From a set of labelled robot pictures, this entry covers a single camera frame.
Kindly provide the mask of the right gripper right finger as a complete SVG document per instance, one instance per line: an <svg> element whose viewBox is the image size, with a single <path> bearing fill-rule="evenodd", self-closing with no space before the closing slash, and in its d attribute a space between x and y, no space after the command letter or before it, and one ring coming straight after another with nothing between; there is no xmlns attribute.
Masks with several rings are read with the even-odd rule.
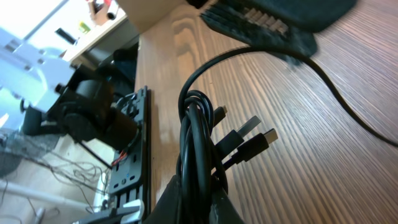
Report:
<svg viewBox="0 0 398 224"><path fill-rule="evenodd" d="M212 187L209 224L244 224L224 189Z"/></svg>

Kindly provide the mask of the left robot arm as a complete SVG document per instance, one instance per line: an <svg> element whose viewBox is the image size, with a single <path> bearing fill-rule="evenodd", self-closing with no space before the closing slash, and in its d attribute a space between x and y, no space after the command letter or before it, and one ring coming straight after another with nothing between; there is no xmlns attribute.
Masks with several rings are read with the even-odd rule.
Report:
<svg viewBox="0 0 398 224"><path fill-rule="evenodd" d="M351 0L192 1L213 31L298 65L317 50L315 34L354 6ZM111 106L114 91L86 66L73 68L57 55L1 31L1 86L47 114L82 141L99 139L115 150L127 148L137 124Z"/></svg>

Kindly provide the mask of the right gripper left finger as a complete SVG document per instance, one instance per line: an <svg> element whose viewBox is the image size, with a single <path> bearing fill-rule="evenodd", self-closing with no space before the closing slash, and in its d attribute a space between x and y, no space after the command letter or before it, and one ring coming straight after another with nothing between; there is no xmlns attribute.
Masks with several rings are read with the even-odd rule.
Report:
<svg viewBox="0 0 398 224"><path fill-rule="evenodd" d="M184 224L181 178L174 175L143 224Z"/></svg>

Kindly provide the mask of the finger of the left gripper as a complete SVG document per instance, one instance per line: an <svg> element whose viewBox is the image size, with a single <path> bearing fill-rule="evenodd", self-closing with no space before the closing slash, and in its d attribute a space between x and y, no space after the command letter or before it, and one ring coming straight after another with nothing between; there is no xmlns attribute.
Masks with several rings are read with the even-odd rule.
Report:
<svg viewBox="0 0 398 224"><path fill-rule="evenodd" d="M317 33L355 7L357 0L253 0L259 9L299 29Z"/></svg>
<svg viewBox="0 0 398 224"><path fill-rule="evenodd" d="M318 50L312 33L289 25L252 1L217 1L201 18L213 31L251 47L280 47L306 57Z"/></svg>

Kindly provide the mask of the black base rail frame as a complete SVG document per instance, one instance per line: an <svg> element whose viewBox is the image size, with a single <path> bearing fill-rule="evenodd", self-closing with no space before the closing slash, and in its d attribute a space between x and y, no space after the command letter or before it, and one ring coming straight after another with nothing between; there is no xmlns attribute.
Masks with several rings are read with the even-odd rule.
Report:
<svg viewBox="0 0 398 224"><path fill-rule="evenodd" d="M151 91L141 88L131 106L137 113L139 135L128 156L111 170L108 207L77 220L77 223L143 223L150 214L151 175Z"/></svg>

